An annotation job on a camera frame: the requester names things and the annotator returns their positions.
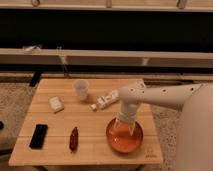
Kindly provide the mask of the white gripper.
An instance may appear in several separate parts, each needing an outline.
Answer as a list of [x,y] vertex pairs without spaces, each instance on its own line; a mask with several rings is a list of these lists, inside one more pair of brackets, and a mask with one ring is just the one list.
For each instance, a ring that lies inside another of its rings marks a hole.
[[135,130],[136,125],[136,113],[138,110],[137,104],[130,104],[130,103],[121,103],[121,110],[118,113],[115,123],[114,123],[114,130],[118,130],[121,126],[121,122],[128,123],[129,133],[132,136]]

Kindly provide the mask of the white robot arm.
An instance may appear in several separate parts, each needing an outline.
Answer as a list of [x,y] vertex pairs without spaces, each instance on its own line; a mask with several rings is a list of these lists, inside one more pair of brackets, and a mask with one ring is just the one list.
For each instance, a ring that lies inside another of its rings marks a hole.
[[174,171],[213,171],[213,83],[119,89],[117,122],[133,123],[138,106],[148,103],[181,110]]

